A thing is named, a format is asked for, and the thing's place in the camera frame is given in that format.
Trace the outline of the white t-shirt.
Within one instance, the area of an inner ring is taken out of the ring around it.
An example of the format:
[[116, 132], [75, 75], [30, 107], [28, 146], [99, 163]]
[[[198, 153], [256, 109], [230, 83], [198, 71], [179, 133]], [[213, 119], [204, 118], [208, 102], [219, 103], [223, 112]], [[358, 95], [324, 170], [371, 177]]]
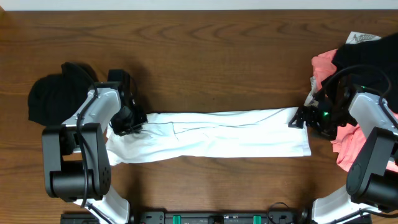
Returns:
[[296, 108], [217, 113], [152, 113], [139, 133], [118, 136], [108, 128], [111, 165], [180, 156], [310, 156], [307, 129], [288, 126]]

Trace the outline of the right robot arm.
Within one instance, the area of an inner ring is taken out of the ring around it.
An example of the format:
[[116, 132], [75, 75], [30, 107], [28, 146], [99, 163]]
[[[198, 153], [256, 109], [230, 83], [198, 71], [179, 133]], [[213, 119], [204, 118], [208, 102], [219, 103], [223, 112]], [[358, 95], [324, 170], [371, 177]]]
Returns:
[[360, 223], [370, 215], [397, 218], [397, 120], [375, 92], [357, 91], [343, 112], [360, 126], [366, 141], [351, 165], [346, 183], [316, 199], [299, 223]]

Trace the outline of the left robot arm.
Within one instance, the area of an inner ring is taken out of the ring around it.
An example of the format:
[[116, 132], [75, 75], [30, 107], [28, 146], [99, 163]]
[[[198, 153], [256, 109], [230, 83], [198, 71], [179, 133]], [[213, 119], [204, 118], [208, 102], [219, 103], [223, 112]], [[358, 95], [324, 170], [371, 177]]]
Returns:
[[107, 127], [118, 136], [138, 133], [146, 122], [129, 82], [94, 83], [70, 118], [43, 130], [47, 194], [88, 209], [100, 223], [132, 223], [130, 203], [111, 185], [103, 133]]

